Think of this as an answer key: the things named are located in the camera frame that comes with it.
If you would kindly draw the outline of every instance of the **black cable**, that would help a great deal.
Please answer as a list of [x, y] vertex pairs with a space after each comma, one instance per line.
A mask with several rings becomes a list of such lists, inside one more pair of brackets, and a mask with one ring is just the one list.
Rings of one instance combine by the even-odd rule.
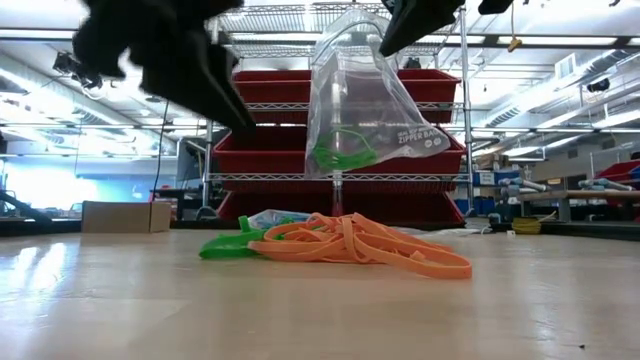
[[158, 142], [158, 168], [156, 169], [156, 180], [153, 182], [153, 192], [151, 193], [151, 202], [149, 202], [149, 232], [151, 232], [151, 219], [153, 218], [153, 201], [156, 199], [156, 189], [158, 180], [160, 179], [160, 166], [162, 165], [162, 139], [164, 139], [164, 127], [167, 124], [167, 113], [169, 112], [169, 100], [164, 108], [162, 115], [162, 127], [160, 128], [160, 141]]
[[44, 89], [47, 86], [51, 85], [51, 83], [53, 83], [54, 81], [62, 79], [62, 78], [65, 78], [65, 77], [67, 77], [67, 75], [56, 76], [56, 77], [52, 78], [51, 80], [47, 81], [46, 83], [44, 83], [44, 85], [40, 86], [39, 88], [37, 88], [37, 89], [35, 89], [33, 91], [27, 91], [26, 93], [22, 94], [22, 96], [27, 96], [27, 95], [32, 94], [34, 91], [38, 91], [38, 90]]

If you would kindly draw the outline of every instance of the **cardboard box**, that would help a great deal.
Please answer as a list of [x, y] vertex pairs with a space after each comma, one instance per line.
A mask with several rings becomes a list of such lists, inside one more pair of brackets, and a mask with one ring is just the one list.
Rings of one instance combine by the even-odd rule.
[[84, 233], [154, 233], [169, 231], [171, 204], [85, 201]]

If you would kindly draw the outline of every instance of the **plastic bag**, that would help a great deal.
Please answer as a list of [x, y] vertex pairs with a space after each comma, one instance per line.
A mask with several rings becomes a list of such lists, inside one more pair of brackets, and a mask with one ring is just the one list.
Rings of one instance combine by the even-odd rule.
[[350, 10], [316, 43], [307, 178], [449, 148], [449, 138], [422, 118], [398, 79], [402, 53], [385, 59], [378, 51], [388, 24], [367, 11]]
[[267, 230], [277, 225], [305, 222], [311, 214], [282, 210], [265, 210], [249, 217], [249, 226], [254, 229]]

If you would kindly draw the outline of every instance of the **fluorescent light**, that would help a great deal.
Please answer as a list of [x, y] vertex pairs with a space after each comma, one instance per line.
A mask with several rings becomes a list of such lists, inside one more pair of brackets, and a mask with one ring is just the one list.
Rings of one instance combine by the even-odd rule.
[[79, 124], [75, 125], [74, 127], [83, 128], [83, 129], [118, 129], [118, 130], [135, 128], [134, 125], [79, 125]]
[[[447, 41], [447, 44], [460, 44], [462, 43], [462, 38], [460, 35], [451, 35], [447, 37], [446, 35], [427, 35], [422, 39], [418, 40], [417, 43], [442, 43]], [[467, 36], [467, 43], [469, 44], [482, 44], [484, 42], [484, 36], [476, 36], [471, 35]]]
[[604, 120], [600, 120], [593, 126], [597, 128], [605, 128], [628, 123], [640, 118], [640, 110], [629, 111], [622, 114], [612, 115]]
[[546, 159], [542, 158], [509, 158], [511, 162], [545, 162]]
[[74, 33], [69, 30], [0, 29], [0, 39], [71, 40]]
[[322, 37], [322, 34], [313, 33], [289, 33], [289, 34], [253, 34], [253, 33], [235, 33], [233, 40], [244, 41], [310, 41], [316, 42]]
[[580, 137], [580, 136], [578, 135], [578, 136], [572, 136], [572, 137], [570, 137], [570, 138], [566, 138], [566, 139], [558, 140], [558, 141], [553, 142], [553, 143], [551, 143], [551, 144], [549, 144], [549, 145], [547, 145], [547, 146], [545, 146], [545, 147], [546, 147], [546, 148], [549, 148], [549, 149], [557, 148], [557, 147], [562, 146], [562, 145], [564, 145], [564, 144], [568, 144], [568, 143], [572, 142], [573, 140], [575, 140], [575, 139], [577, 139], [577, 138], [579, 138], [579, 137]]
[[640, 134], [640, 129], [602, 129], [601, 134]]
[[65, 124], [0, 124], [2, 128], [27, 128], [27, 129], [60, 129], [68, 127]]
[[[510, 44], [511, 36], [500, 36], [498, 44]], [[523, 36], [521, 40], [525, 45], [611, 45], [617, 38], [615, 37], [547, 37], [547, 36]]]
[[529, 129], [527, 128], [473, 128], [473, 131], [478, 131], [478, 132], [490, 132], [490, 133], [494, 133], [494, 132], [510, 132], [510, 133], [526, 133], [529, 132]]
[[[66, 158], [94, 158], [94, 159], [132, 159], [132, 160], [143, 160], [143, 159], [153, 159], [157, 158], [158, 155], [138, 155], [138, 154], [114, 154], [114, 155], [100, 155], [100, 154], [55, 154], [55, 153], [46, 153], [46, 154], [0, 154], [0, 158], [16, 158], [16, 157], [29, 157], [29, 158], [51, 158], [51, 157], [66, 157]], [[169, 159], [177, 159], [176, 155], [162, 155], [163, 160]]]
[[537, 129], [538, 132], [544, 132], [544, 133], [590, 133], [593, 132], [593, 129], [590, 128], [583, 128], [583, 129], [567, 129], [567, 128], [562, 128], [562, 129], [554, 129], [554, 128], [546, 128], [546, 129]]
[[524, 147], [521, 147], [521, 148], [515, 148], [515, 149], [507, 150], [504, 153], [502, 153], [502, 155], [520, 156], [520, 155], [528, 154], [530, 152], [534, 152], [534, 151], [536, 151], [538, 149], [539, 149], [538, 146], [524, 146]]

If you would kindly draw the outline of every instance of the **metal shelf post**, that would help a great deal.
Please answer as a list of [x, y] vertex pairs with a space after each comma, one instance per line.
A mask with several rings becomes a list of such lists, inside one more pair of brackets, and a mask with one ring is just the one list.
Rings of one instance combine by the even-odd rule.
[[465, 145], [467, 146], [467, 174], [469, 174], [469, 184], [467, 194], [469, 196], [469, 211], [473, 210], [473, 136], [471, 134], [471, 99], [469, 95], [469, 53], [467, 47], [467, 8], [460, 7], [460, 52], [462, 62], [462, 91], [464, 96], [464, 134]]

